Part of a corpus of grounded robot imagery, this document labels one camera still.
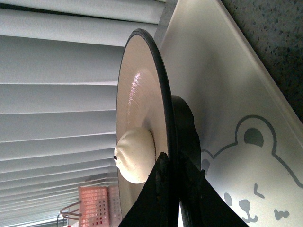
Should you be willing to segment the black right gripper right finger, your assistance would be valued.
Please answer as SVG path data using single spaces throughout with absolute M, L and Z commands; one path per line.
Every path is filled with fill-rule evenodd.
M 179 195 L 185 227 L 246 227 L 185 155 L 178 159 Z

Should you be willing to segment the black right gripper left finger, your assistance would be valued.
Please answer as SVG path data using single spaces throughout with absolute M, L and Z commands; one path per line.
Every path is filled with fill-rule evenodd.
M 176 227 L 179 198 L 173 164 L 161 153 L 121 227 Z

